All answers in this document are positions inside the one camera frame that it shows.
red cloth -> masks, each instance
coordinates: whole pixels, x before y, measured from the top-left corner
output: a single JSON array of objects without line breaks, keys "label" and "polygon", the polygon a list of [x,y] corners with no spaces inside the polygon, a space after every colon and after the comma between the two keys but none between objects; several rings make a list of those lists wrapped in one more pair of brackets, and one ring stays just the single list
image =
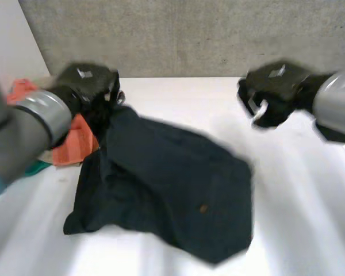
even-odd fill
[{"label": "red cloth", "polygon": [[[29,93],[37,90],[27,79],[18,79],[13,83],[12,93],[7,96],[7,104],[15,104],[23,100]],[[75,116],[69,134],[60,147],[52,150],[52,164],[65,166],[80,163],[85,157],[98,149],[98,143],[85,119]]]}]

white tabletop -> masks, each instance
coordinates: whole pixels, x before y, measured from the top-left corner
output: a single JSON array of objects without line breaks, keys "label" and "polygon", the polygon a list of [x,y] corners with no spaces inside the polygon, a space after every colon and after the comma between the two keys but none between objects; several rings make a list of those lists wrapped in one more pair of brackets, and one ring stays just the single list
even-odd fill
[{"label": "white tabletop", "polygon": [[345,150],[296,113],[251,128],[237,78],[122,79],[141,115],[198,129],[254,169],[254,240],[212,267],[152,234],[107,226],[63,235],[80,167],[49,167],[0,197],[0,275],[345,275]]}]

black cloth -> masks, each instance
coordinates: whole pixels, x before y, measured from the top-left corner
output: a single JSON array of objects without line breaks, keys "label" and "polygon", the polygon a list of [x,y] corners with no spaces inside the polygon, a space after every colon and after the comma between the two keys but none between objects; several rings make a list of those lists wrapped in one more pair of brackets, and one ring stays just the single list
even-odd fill
[{"label": "black cloth", "polygon": [[210,263],[248,248],[251,172],[209,139],[115,107],[79,176],[66,235],[104,225],[150,232]]}]

gray wall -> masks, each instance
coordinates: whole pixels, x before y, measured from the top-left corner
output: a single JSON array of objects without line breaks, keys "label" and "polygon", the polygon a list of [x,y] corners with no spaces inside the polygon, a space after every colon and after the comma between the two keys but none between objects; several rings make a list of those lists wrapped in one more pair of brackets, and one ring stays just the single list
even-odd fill
[{"label": "gray wall", "polygon": [[123,77],[239,76],[290,57],[345,67],[345,0],[19,0],[51,73],[71,60]]}]

